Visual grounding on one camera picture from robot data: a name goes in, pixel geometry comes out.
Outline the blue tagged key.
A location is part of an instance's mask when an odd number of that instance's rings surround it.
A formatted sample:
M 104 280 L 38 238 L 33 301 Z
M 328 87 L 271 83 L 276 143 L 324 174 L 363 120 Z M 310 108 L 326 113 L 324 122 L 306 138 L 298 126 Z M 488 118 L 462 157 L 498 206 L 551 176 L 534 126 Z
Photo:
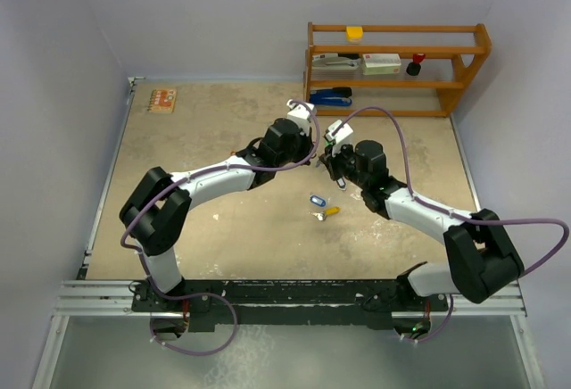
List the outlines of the blue tagged key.
M 318 207 L 325 207 L 327 205 L 327 201 L 316 194 L 310 195 L 310 202 Z

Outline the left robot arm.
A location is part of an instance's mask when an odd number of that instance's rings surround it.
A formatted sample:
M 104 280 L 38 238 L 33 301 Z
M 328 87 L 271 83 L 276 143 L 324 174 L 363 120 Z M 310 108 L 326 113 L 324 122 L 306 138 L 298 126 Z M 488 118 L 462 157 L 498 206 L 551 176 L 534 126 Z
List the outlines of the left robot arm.
M 175 243 L 187 214 L 223 195 L 249 191 L 272 180 L 279 171 L 309 162 L 315 152 L 307 120 L 278 118 L 263 137 L 226 160 L 189 172 L 148 170 L 120 211 L 125 227 L 120 244 L 139 254 L 145 274 L 154 282 L 153 301 L 163 310 L 183 302 L 183 277 Z

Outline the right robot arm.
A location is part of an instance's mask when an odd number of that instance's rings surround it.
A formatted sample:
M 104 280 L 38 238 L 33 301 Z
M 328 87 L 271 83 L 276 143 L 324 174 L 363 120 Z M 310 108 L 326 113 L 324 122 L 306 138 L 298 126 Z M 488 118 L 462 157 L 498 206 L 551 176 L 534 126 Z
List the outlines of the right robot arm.
M 525 266 L 493 211 L 438 211 L 441 204 L 414 195 L 390 174 L 378 142 L 327 145 L 319 160 L 334 181 L 344 178 L 357 186 L 371 212 L 444 246 L 445 263 L 423 262 L 398 276 L 396 296 L 403 308 L 416 310 L 436 294 L 460 294 L 479 304 L 523 276 Z

